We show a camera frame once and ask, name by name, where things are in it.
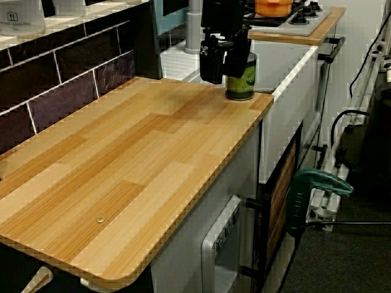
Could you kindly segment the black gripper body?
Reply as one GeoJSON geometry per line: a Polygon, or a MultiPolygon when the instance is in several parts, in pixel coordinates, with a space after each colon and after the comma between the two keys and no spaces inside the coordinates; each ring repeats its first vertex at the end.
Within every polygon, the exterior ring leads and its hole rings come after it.
{"type": "Polygon", "coordinates": [[[201,27],[205,34],[202,43],[213,34],[220,34],[229,42],[250,43],[250,27],[243,24],[246,1],[207,0],[203,1],[201,27]]]}

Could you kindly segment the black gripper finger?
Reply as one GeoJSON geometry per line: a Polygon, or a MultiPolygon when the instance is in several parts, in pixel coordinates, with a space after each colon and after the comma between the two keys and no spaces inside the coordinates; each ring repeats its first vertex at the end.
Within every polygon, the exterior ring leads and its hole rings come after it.
{"type": "Polygon", "coordinates": [[[212,84],[221,84],[223,77],[225,43],[204,29],[205,39],[200,44],[200,77],[212,84]]]}
{"type": "Polygon", "coordinates": [[[251,41],[248,38],[237,40],[227,50],[224,61],[224,74],[230,77],[241,77],[246,69],[251,41]]]}

